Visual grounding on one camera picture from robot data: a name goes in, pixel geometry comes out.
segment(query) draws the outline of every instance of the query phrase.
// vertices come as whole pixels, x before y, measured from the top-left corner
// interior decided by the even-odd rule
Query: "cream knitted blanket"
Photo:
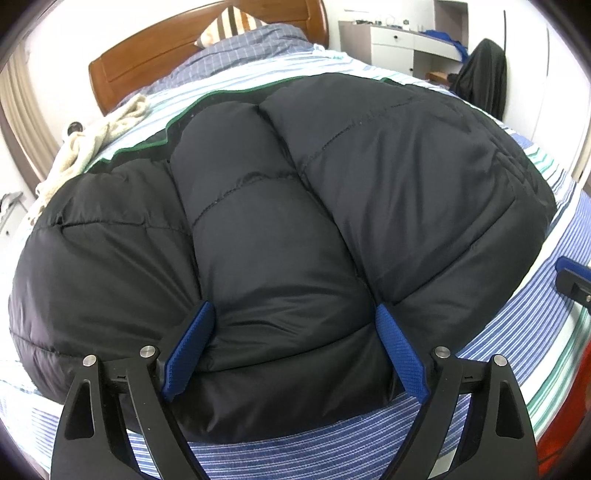
[[[35,225],[55,193],[65,182],[83,173],[101,147],[117,140],[140,123],[146,117],[148,107],[146,97],[137,94],[83,132],[72,132],[57,153],[47,179],[37,185],[35,192],[38,198],[29,209],[29,223]]]

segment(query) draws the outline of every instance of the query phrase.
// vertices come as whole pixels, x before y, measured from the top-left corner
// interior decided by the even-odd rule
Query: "metal screw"
[[[96,363],[96,357],[94,355],[86,355],[82,360],[82,365],[85,367],[92,367]]]
[[[439,358],[449,358],[452,353],[449,351],[449,348],[445,346],[438,346],[435,347],[435,355]]]
[[[504,367],[507,364],[507,359],[502,355],[495,355],[493,360],[499,367]]]
[[[139,355],[144,358],[150,358],[156,353],[156,349],[152,345],[146,345],[139,351]]]

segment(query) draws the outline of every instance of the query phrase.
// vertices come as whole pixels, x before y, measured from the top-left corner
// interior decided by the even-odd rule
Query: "gray cloth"
[[[168,76],[156,80],[125,97],[123,105],[136,93],[151,95],[185,83],[208,78],[216,73],[256,60],[271,59],[314,47],[301,29],[287,24],[263,25],[256,30],[226,38],[189,57]]]

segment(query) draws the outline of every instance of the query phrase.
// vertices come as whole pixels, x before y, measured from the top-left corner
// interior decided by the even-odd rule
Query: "black coat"
[[[450,91],[503,120],[507,94],[507,60],[503,49],[488,38],[482,40],[454,78]]]
[[[519,285],[556,211],[494,121],[416,86],[324,74],[220,92],[166,134],[56,193],[9,311],[25,369],[63,402],[85,355],[137,355],[210,300],[213,338],[172,403],[189,440],[281,436],[386,405],[400,386],[375,305],[457,352]]]

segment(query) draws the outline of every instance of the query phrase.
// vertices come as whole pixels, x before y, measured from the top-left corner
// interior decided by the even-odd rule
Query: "pillow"
[[[195,42],[200,48],[210,47],[224,38],[234,37],[266,25],[265,22],[241,11],[228,7],[217,17]]]

